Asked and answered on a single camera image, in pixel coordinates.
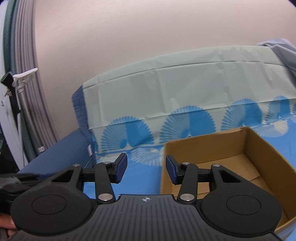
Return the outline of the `person's hand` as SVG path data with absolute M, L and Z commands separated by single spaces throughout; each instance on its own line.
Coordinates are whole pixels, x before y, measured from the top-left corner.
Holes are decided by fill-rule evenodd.
M 1 214 L 1 229 L 6 233 L 7 239 L 10 240 L 16 233 L 17 229 L 12 218 L 7 214 Z

